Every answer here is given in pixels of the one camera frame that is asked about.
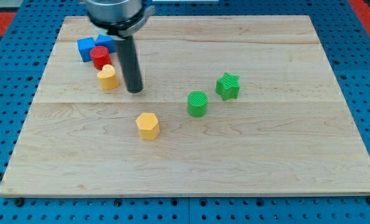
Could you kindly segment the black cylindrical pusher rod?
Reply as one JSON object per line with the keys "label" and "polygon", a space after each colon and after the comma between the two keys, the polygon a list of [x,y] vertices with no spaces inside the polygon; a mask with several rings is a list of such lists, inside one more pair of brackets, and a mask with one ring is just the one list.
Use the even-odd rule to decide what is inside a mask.
{"label": "black cylindrical pusher rod", "polygon": [[118,38],[114,44],[127,91],[130,93],[141,92],[144,87],[133,36]]}

